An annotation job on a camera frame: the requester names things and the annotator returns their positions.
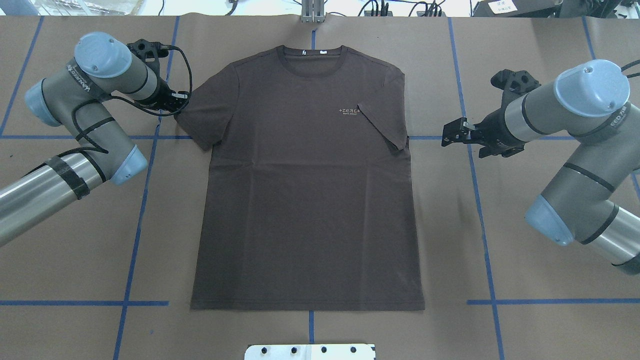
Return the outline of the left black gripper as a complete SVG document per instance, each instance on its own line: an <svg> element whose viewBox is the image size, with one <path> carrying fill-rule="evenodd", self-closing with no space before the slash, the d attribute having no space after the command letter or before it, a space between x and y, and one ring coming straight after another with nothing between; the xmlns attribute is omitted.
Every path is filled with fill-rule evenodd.
<svg viewBox="0 0 640 360"><path fill-rule="evenodd" d="M135 104L144 109L153 111L165 111L170 114L179 114L189 103L191 93L189 91L174 91L162 82L156 90L146 99L135 100Z"/></svg>

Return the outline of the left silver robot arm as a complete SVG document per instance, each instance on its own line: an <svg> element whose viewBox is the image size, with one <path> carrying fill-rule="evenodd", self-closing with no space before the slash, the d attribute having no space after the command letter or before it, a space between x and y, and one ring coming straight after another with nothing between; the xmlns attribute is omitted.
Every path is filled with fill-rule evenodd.
<svg viewBox="0 0 640 360"><path fill-rule="evenodd" d="M1 191L1 245L6 246L103 183L121 185L148 166L146 156L105 107L123 101L154 117L179 114L192 88L171 89L160 59L185 51L138 39L123 43L94 31L75 44L55 74L32 85L24 98L42 123L67 131L73 148L55 153Z"/></svg>

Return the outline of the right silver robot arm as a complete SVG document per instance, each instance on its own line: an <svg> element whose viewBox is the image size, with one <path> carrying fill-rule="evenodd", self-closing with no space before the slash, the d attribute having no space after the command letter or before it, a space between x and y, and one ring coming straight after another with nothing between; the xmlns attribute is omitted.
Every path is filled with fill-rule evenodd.
<svg viewBox="0 0 640 360"><path fill-rule="evenodd" d="M478 144L478 157L512 157L527 143L567 132L578 147L527 210L527 223L560 246L579 243L628 275L639 273L639 217L611 201L639 172L639 109L630 77L594 59L541 84L528 71L503 69L490 80L502 102L480 123L443 126L441 145Z"/></svg>

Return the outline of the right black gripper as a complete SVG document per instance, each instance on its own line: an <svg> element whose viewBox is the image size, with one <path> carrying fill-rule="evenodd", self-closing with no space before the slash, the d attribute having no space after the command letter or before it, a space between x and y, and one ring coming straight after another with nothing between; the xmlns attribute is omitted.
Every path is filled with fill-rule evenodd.
<svg viewBox="0 0 640 360"><path fill-rule="evenodd" d="M525 143L507 128L505 110L491 112L478 124L470 124L467 117L460 117L443 126L441 146L452 144L478 144L479 158L512 157L525 150Z"/></svg>

